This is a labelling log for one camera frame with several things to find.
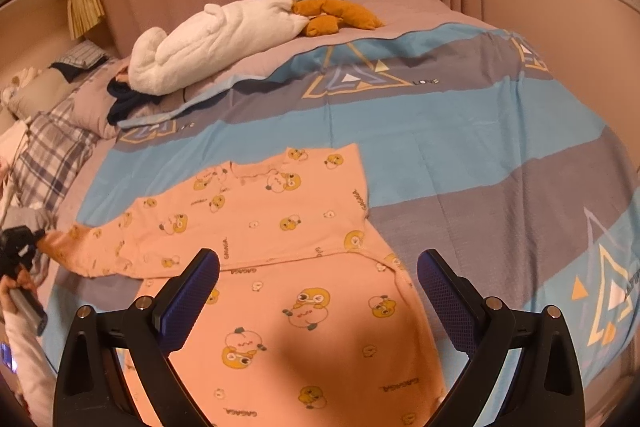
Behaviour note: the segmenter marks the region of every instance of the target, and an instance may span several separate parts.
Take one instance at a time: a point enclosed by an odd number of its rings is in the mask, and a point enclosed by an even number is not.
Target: white sleeve
[[[56,377],[27,320],[19,313],[4,312],[4,321],[31,419],[38,427],[51,427]]]

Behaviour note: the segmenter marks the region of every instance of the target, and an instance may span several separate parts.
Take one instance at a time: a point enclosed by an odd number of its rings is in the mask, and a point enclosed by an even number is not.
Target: blue gripper pad
[[[152,322],[165,356],[182,349],[219,275],[217,254],[203,248],[181,275],[169,279],[158,292]]]
[[[453,346],[472,357],[476,352],[476,321],[449,277],[429,251],[418,257],[418,281]],[[450,277],[457,276],[449,269]]]

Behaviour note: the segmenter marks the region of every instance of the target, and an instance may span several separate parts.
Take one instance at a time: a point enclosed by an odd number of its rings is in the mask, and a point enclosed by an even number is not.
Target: pink pillow
[[[107,140],[115,138],[118,131],[107,123],[107,115],[116,99],[107,92],[107,84],[120,69],[129,65],[129,58],[111,58],[95,70],[73,95],[74,109],[70,120],[75,126]]]

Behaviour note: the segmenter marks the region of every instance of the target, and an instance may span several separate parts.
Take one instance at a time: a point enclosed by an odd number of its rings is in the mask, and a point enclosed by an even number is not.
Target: silver bolt
[[[502,301],[497,297],[487,297],[484,302],[486,302],[486,305],[492,310],[499,310],[502,308]]]
[[[80,306],[78,308],[77,314],[78,314],[78,317],[81,319],[88,317],[89,315],[91,315],[91,306]]]
[[[139,310],[146,310],[151,306],[153,299],[149,297],[149,295],[143,295],[142,297],[138,297],[136,299],[136,308]]]
[[[555,319],[559,319],[562,315],[562,312],[556,306],[549,306],[549,308],[546,309],[546,312]]]

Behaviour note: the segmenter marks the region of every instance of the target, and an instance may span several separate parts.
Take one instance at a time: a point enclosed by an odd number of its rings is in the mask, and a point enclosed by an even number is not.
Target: textured grip pad
[[[418,280],[453,346],[472,357],[478,345],[474,316],[429,251],[418,258]]]
[[[202,307],[218,281],[220,262],[211,250],[206,251],[199,263],[176,279],[180,281],[176,295],[162,313],[158,324],[158,344],[165,355],[178,351],[196,323]]]

